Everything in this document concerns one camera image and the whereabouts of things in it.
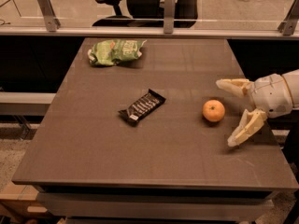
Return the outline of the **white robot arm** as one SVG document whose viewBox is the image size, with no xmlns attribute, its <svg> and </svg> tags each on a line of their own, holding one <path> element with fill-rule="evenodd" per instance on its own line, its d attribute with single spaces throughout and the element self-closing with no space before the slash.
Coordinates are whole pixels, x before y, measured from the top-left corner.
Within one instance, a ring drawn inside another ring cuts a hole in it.
<svg viewBox="0 0 299 224">
<path fill-rule="evenodd" d="M 253 110 L 244 110 L 238 126 L 227 139 L 229 147 L 246 142 L 268 119 L 290 114 L 299 108 L 299 70 L 282 75 L 271 74 L 255 81 L 245 78 L 219 79 L 219 89 L 239 97 L 247 97 Z"/>
</svg>

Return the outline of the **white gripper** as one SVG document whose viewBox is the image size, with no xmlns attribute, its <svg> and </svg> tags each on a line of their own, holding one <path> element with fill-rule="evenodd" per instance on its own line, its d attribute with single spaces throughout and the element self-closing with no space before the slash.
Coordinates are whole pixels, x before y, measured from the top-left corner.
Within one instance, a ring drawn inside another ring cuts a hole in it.
<svg viewBox="0 0 299 224">
<path fill-rule="evenodd" d="M 246 78 L 219 79 L 219 89 L 244 98 L 249 91 L 250 100 L 257 109 L 244 110 L 238 126 L 227 139 L 229 147 L 243 144 L 270 119 L 290 114 L 293 109 L 293 77 L 291 73 L 272 74 L 252 82 Z"/>
</svg>

